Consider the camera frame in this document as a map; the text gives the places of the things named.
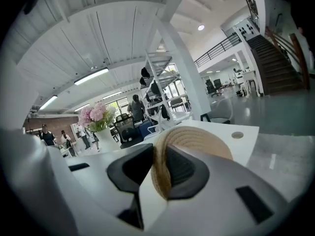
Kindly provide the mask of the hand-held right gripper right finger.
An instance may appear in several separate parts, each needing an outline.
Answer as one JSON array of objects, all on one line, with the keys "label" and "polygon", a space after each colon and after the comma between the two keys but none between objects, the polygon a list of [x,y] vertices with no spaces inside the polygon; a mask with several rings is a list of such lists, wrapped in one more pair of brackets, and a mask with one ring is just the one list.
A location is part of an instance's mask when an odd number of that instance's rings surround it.
[{"label": "hand-held right gripper right finger", "polygon": [[256,235],[288,205],[268,182],[223,157],[169,145],[166,207],[150,226],[156,236]]}]

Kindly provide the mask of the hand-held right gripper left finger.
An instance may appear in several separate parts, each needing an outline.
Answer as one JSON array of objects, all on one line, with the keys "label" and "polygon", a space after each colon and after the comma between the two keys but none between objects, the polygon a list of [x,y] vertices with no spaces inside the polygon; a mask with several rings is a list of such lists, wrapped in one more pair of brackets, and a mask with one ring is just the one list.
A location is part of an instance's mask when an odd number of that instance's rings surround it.
[{"label": "hand-held right gripper left finger", "polygon": [[61,191],[78,236],[154,236],[144,230],[140,187],[153,145],[61,160]]}]

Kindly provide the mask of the white pitcher vase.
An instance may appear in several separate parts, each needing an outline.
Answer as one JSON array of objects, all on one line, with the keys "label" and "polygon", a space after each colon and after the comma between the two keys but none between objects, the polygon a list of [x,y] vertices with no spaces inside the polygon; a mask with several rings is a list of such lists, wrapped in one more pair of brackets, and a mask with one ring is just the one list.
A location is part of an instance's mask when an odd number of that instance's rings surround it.
[{"label": "white pitcher vase", "polygon": [[99,143],[99,148],[100,148],[101,153],[120,150],[120,146],[113,139],[109,127],[96,132],[95,135],[98,138],[98,143]]}]

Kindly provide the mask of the black office chair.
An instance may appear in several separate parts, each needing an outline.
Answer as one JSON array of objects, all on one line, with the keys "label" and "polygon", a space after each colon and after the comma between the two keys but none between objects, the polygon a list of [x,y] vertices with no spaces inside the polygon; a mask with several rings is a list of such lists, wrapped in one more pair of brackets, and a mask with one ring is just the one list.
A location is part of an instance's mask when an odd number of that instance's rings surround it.
[{"label": "black office chair", "polygon": [[134,118],[127,114],[121,114],[116,117],[114,127],[116,128],[121,144],[133,142],[137,144],[143,141],[143,137],[138,129],[135,127]]}]

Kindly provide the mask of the white table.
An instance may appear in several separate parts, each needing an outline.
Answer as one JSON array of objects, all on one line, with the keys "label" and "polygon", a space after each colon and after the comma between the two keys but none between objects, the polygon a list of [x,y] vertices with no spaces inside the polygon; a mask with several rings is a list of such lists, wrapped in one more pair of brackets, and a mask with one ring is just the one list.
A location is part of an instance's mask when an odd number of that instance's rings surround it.
[{"label": "white table", "polygon": [[[233,160],[242,166],[247,165],[250,156],[253,152],[259,132],[258,126],[220,124],[190,119],[181,122],[177,126],[197,127],[219,137],[230,149]],[[231,137],[231,134],[237,131],[242,132],[244,134],[243,138],[234,139]],[[120,149],[113,152],[67,158],[65,161],[68,166],[78,165],[81,163],[87,163],[89,166],[93,166],[96,163],[100,163],[101,166],[107,168],[108,165],[111,164],[116,159],[119,159],[131,152],[134,152],[137,148],[142,148],[146,144],[154,143],[156,136],[153,136],[152,138],[142,141],[129,148]]]}]

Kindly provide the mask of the pink flower bouquet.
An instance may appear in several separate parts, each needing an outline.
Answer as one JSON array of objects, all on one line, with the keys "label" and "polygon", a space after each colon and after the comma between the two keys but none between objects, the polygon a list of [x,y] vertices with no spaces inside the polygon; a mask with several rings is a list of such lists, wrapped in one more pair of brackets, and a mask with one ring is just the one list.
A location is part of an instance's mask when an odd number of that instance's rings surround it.
[{"label": "pink flower bouquet", "polygon": [[98,102],[94,106],[86,106],[81,110],[78,124],[90,132],[100,132],[113,123],[115,113],[115,107]]}]

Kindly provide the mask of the blue storage bin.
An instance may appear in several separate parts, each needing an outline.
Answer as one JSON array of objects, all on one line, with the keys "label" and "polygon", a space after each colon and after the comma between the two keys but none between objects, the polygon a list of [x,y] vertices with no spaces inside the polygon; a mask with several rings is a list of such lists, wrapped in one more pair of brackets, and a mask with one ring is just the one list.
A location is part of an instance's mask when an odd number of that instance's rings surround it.
[{"label": "blue storage bin", "polygon": [[150,131],[148,130],[149,127],[152,126],[152,123],[150,120],[145,120],[141,124],[137,125],[137,129],[139,133],[141,134],[142,138],[144,139],[147,135],[150,135]]}]

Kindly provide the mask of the large black framed window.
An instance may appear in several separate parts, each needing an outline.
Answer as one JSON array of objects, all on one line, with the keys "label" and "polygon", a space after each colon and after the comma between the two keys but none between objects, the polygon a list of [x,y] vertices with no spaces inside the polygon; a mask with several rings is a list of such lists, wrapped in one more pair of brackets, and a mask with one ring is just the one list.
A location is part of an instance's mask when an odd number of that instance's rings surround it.
[{"label": "large black framed window", "polygon": [[129,115],[129,112],[127,111],[128,105],[129,101],[127,97],[106,104],[106,106],[112,106],[115,108],[115,118],[122,114]]}]

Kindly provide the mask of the grey green chair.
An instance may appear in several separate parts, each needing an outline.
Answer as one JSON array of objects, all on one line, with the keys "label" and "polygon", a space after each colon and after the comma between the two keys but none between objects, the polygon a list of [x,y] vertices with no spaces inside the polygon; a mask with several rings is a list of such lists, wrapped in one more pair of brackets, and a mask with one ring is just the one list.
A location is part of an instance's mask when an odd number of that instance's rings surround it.
[{"label": "grey green chair", "polygon": [[215,102],[213,109],[200,116],[201,121],[220,123],[220,124],[234,124],[234,113],[231,99],[225,98]]}]

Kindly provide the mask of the ceiling tube light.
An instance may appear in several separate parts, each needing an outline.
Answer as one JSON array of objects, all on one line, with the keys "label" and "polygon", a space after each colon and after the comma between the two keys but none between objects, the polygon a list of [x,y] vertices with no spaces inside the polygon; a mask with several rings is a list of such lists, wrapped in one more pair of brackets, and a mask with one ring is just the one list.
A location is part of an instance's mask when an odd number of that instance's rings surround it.
[{"label": "ceiling tube light", "polygon": [[44,110],[47,108],[52,102],[54,102],[58,98],[57,95],[53,95],[49,100],[47,100],[40,108],[39,110]]},{"label": "ceiling tube light", "polygon": [[84,76],[84,77],[82,77],[82,78],[80,78],[80,79],[74,81],[74,84],[78,86],[78,85],[80,85],[80,84],[85,83],[85,82],[88,81],[88,80],[91,80],[91,79],[93,79],[93,78],[95,78],[95,77],[98,77],[98,76],[100,76],[100,75],[102,75],[102,74],[105,74],[105,73],[107,73],[108,71],[109,71],[108,68],[103,68],[103,69],[101,69],[101,70],[99,70],[99,71],[95,71],[95,72],[93,72],[93,73],[91,73],[91,74],[89,74],[89,75],[86,75],[86,76]]},{"label": "ceiling tube light", "polygon": [[120,95],[120,94],[122,94],[122,92],[118,91],[118,92],[112,93],[110,95],[104,96],[102,99],[105,100],[105,99],[108,99],[108,98],[111,98],[111,97],[114,97],[114,96],[117,96],[117,95]]}]

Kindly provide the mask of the white shelf rack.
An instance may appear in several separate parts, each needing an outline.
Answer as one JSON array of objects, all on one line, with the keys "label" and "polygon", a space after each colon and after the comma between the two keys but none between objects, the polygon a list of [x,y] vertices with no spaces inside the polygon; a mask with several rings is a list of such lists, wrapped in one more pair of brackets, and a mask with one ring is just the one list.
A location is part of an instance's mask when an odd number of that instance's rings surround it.
[{"label": "white shelf rack", "polygon": [[139,90],[147,117],[162,129],[191,118],[191,104],[173,58],[168,52],[145,54]]}]

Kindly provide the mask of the white carved furniture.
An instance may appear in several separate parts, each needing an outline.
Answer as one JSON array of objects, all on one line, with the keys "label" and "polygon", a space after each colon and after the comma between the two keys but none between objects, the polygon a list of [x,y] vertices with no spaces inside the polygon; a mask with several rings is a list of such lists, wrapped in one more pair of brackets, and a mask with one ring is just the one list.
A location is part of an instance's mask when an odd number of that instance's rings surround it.
[{"label": "white carved furniture", "polygon": [[243,71],[238,70],[234,72],[234,77],[236,79],[236,83],[240,88],[240,95],[242,97],[249,98],[251,94],[251,82],[254,83],[255,93],[257,97],[260,97],[260,88],[255,75],[254,70]]}]

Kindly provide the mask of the dark wooden staircase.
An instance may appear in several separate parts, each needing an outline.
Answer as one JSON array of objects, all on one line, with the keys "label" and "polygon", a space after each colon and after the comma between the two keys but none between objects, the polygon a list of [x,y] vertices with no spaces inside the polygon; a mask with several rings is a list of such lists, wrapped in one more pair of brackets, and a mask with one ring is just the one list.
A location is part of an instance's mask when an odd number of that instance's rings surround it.
[{"label": "dark wooden staircase", "polygon": [[278,35],[258,35],[247,41],[261,79],[264,95],[310,90],[310,77],[293,44]]}]

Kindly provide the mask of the black balcony railing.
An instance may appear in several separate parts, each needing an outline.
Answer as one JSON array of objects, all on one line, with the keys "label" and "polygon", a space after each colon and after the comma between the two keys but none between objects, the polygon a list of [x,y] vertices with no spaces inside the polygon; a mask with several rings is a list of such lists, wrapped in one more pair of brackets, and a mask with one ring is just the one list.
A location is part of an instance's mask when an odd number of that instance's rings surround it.
[{"label": "black balcony railing", "polygon": [[243,41],[239,35],[233,33],[196,59],[194,64],[199,70],[206,69],[229,56],[233,56],[235,52],[240,51],[242,43]]}]

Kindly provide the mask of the black stair railing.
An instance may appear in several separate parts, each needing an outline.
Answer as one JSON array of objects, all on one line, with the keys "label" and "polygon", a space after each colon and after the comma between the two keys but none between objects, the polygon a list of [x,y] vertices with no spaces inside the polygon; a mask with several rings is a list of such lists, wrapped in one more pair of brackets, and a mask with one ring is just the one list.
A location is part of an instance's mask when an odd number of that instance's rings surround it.
[{"label": "black stair railing", "polygon": [[259,16],[255,0],[246,0],[246,3],[250,11],[251,21],[253,22],[257,30],[260,30]]}]

